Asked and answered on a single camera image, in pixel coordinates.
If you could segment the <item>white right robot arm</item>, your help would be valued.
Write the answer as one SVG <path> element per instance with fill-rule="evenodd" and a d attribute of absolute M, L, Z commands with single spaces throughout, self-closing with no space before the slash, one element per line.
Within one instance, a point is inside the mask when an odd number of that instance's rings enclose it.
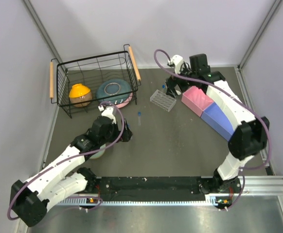
<path fill-rule="evenodd" d="M 167 94 L 175 97 L 179 86 L 182 93 L 195 86 L 212 99 L 229 120 L 233 134 L 228 141 L 229 153 L 214 171 L 210 182 L 200 182 L 202 193 L 226 191 L 256 154 L 267 146 L 269 120 L 258 117 L 247 108 L 231 90 L 219 71 L 211 71 L 205 54 L 193 55 L 187 64 L 183 57 L 168 57 L 168 66 L 174 69 L 167 79 Z"/>

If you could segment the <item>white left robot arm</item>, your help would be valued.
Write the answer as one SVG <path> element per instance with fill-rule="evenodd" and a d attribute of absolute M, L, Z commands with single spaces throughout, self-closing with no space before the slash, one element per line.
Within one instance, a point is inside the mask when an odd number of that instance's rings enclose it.
<path fill-rule="evenodd" d="M 122 126 L 106 116 L 99 116 L 85 133 L 75 137 L 66 149 L 48 166 L 11 187 L 9 220 L 20 218 L 28 227 L 37 225 L 59 202 L 69 196 L 96 188 L 95 175 L 89 168 L 79 168 L 93 155 L 112 147 L 117 142 L 128 142 L 132 132 L 125 118 Z"/>

